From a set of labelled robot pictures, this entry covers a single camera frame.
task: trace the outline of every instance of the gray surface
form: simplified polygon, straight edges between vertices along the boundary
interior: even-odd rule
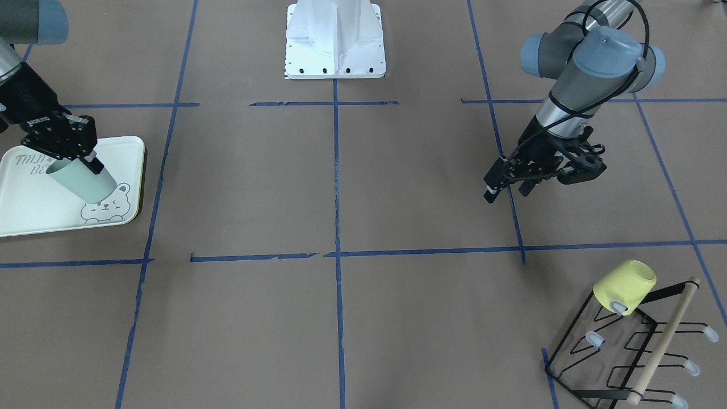
[[[487,98],[467,1],[377,2],[387,76],[340,81],[337,97],[398,105],[250,106],[334,99],[330,81],[282,78],[289,2],[199,2],[185,63],[193,0],[66,2],[69,40],[33,47],[30,64],[62,103],[200,106],[72,108],[101,137],[145,141],[142,211],[123,226],[0,241],[0,407],[117,408],[122,397],[122,408],[328,409],[343,396],[353,409],[550,408],[541,348],[554,350],[592,283],[627,258],[651,266],[658,287],[701,277],[687,319],[725,338],[698,255],[727,297],[726,102],[642,103],[684,218],[636,104],[605,105],[593,122],[608,147],[599,179],[515,192],[523,265],[509,198],[481,196],[498,155],[490,107],[460,102]],[[521,72],[521,43],[578,3],[473,0],[493,99],[547,95],[552,81]],[[644,6],[668,65],[639,98],[727,98],[722,7]],[[641,39],[638,19],[628,30]],[[504,151],[537,107],[494,104]],[[21,136],[3,135],[0,152]],[[712,241],[695,251],[685,222]],[[455,253],[376,255],[417,249]],[[155,260],[129,261],[145,256]],[[667,319],[671,305],[648,312]],[[724,343],[679,338],[674,352],[702,375],[662,371],[654,386],[719,406]],[[581,407],[555,390],[560,408]]]

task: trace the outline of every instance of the white plastic base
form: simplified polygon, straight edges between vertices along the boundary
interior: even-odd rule
[[[0,237],[115,226],[136,217],[143,141],[135,136],[100,138],[94,150],[118,184],[98,204],[86,203],[46,175],[55,159],[25,146],[8,150],[0,162]]]
[[[324,7],[320,3],[325,1],[299,0],[288,7],[285,77],[383,77],[386,59],[381,8],[369,0],[350,0],[346,5],[330,1]]]

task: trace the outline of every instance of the cup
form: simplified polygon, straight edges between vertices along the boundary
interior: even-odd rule
[[[593,295],[609,311],[630,315],[655,284],[656,275],[646,264],[626,260],[593,285]],[[626,311],[619,311],[623,306]]]
[[[105,167],[95,175],[78,159],[55,161],[48,166],[46,174],[86,203],[101,202],[116,189],[116,181]]]

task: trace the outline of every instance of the blue joint cap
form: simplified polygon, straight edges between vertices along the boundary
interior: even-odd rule
[[[651,76],[648,84],[646,84],[644,88],[642,88],[642,90],[645,90],[646,88],[649,88],[650,86],[659,82],[659,80],[662,78],[662,75],[664,75],[664,71],[667,70],[667,58],[666,56],[664,56],[664,52],[662,51],[662,49],[658,48],[655,45],[650,45],[648,46],[648,48],[654,53],[654,60],[656,61],[656,65],[654,66],[654,75]]]
[[[643,48],[623,31],[599,25],[592,29],[573,53],[581,71],[599,78],[616,78],[631,72]]]
[[[538,77],[542,77],[538,58],[540,55],[540,42],[543,40],[544,35],[545,33],[536,33],[528,37],[525,44],[523,44],[523,49],[520,50],[520,67],[526,73]]]
[[[38,0],[38,44],[60,44],[68,38],[68,17],[58,0]]]

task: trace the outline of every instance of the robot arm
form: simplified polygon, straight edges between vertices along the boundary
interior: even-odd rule
[[[634,8],[644,19],[644,44],[618,30]],[[664,55],[648,44],[648,22],[636,0],[587,0],[552,33],[530,36],[521,65],[556,82],[517,148],[498,158],[485,176],[489,203],[517,182],[523,182],[519,191],[527,196],[543,180],[571,184],[597,178],[606,170],[600,156],[606,150],[588,142],[593,132],[588,122],[606,101],[658,81]]]
[[[0,132],[8,124],[27,134],[22,144],[56,159],[79,159],[94,174],[104,166],[95,157],[96,127],[90,116],[74,116],[8,41],[64,42],[68,21],[55,0],[0,1]]]

